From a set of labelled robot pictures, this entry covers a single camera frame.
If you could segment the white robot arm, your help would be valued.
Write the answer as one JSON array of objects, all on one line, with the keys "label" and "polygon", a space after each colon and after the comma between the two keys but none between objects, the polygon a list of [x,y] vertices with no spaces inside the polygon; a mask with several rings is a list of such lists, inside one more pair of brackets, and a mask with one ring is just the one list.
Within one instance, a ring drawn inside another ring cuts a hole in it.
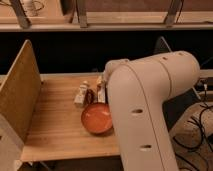
[{"label": "white robot arm", "polygon": [[108,104],[124,171],[179,171],[162,110],[165,101],[198,81],[186,51],[107,62]]}]

